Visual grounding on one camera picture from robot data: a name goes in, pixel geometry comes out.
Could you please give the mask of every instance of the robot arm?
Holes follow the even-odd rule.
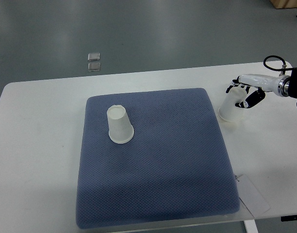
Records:
[[[282,69],[274,69],[267,66],[266,61],[270,57],[276,57],[282,60]],[[251,108],[261,102],[265,98],[265,92],[274,92],[280,97],[292,97],[297,99],[297,68],[286,68],[285,61],[278,56],[268,56],[264,60],[264,66],[274,70],[281,71],[278,77],[258,75],[258,74],[243,74],[236,80],[233,80],[226,93],[231,88],[238,86],[249,92],[251,86],[256,87],[257,90],[249,95],[243,102],[236,103],[235,106],[239,108]],[[285,75],[285,71],[291,70],[291,76]]]

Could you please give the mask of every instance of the white table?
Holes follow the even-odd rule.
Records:
[[[280,62],[270,62],[280,67]],[[262,63],[8,84],[0,98],[0,232],[83,232],[75,223],[86,101],[113,93],[203,87],[215,112],[240,74],[278,76]],[[268,93],[237,123],[218,122],[233,171],[246,174],[271,209],[259,218],[297,214],[296,99]],[[243,205],[227,216],[110,227],[126,231],[253,219]]]

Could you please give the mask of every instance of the paper cup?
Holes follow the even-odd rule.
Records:
[[[111,106],[107,113],[110,139],[118,144],[129,142],[134,134],[126,109],[121,105]]]
[[[233,87],[224,99],[222,106],[218,109],[218,115],[228,122],[241,120],[244,109],[236,107],[235,104],[244,101],[246,96],[247,92],[243,88]]]

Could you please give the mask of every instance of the blue foam pad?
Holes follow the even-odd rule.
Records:
[[[112,142],[106,111],[126,108],[134,137]],[[202,88],[87,101],[78,179],[80,228],[224,215],[239,198],[224,140]]]

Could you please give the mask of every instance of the concrete floor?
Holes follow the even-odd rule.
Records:
[[[11,82],[261,62],[272,54],[297,67],[296,15],[269,0],[0,0],[0,95]],[[101,71],[87,72],[95,51]],[[297,221],[256,222],[260,233],[297,233]],[[155,232],[245,230],[237,222]]]

